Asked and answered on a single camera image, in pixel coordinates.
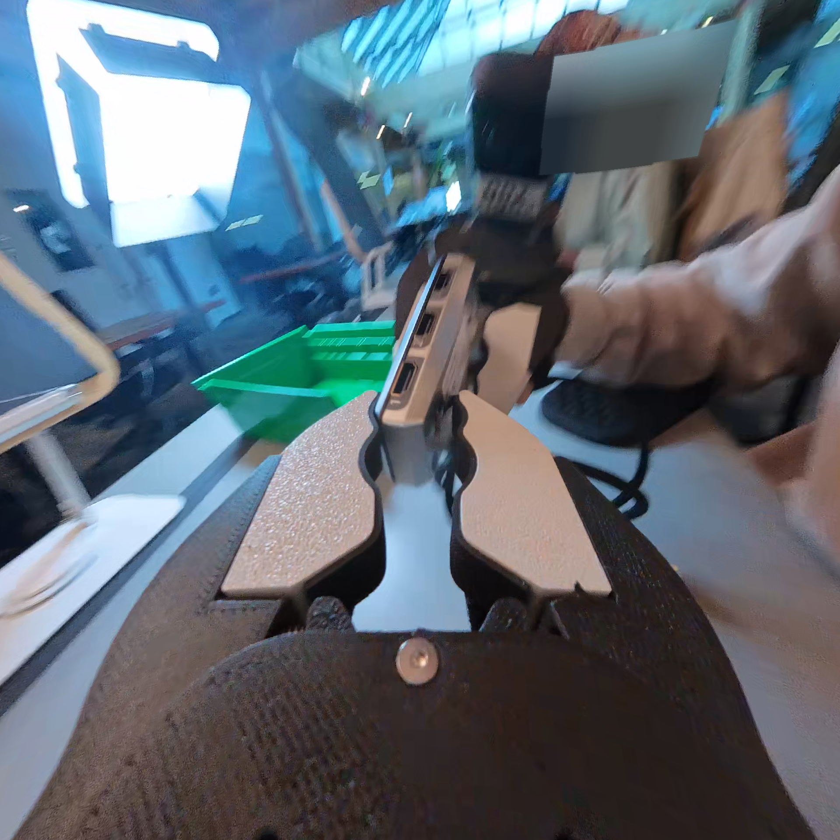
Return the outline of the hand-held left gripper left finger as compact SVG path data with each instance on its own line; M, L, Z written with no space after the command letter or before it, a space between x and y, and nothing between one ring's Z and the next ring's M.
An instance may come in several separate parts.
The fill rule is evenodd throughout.
M385 574L380 428L374 391L335 409L283 451L220 586L228 601L321 596L352 613Z

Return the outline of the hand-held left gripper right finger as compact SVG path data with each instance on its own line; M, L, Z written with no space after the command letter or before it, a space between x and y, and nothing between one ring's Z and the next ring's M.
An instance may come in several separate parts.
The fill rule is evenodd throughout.
M500 599L524 604L534 625L567 595L613 595L555 457L515 419L476 394L458 394L450 571L472 628Z

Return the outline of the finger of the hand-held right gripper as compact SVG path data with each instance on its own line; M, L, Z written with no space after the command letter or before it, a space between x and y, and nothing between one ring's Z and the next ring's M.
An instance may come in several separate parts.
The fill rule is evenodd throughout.
M535 305L511 305L495 310L485 322L487 361L480 370L480 398L501 412L518 404L531 380L540 314Z

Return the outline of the green plastic bin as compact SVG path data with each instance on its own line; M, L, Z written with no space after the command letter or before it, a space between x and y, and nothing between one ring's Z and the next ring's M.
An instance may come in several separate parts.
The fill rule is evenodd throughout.
M394 321L299 327L192 384L254 439L288 444L366 392L392 366Z

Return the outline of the beige adjustable stand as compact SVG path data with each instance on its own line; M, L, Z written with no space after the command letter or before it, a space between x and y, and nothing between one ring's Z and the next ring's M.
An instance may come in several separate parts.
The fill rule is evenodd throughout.
M386 259L391 254L392 242L373 247L360 264L360 305L363 312L389 308L396 297L394 287L388 285Z

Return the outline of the white stand base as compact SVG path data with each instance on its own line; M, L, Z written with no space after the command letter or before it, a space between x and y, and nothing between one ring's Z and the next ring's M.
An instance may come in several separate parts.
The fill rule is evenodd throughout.
M24 442L63 519L1 571L1 684L6 684L182 512L179 495L92 500L49 432Z

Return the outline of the tan jacket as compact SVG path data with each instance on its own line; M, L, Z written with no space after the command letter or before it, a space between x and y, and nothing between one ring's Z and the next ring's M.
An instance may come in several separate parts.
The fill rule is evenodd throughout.
M780 92L707 131L686 165L675 257L729 244L781 214L788 191L788 96Z

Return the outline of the bright studio light panel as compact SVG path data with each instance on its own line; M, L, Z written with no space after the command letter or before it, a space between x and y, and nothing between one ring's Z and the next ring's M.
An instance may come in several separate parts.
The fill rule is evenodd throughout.
M121 249L225 220L250 97L204 23L106 2L26 3L61 194Z

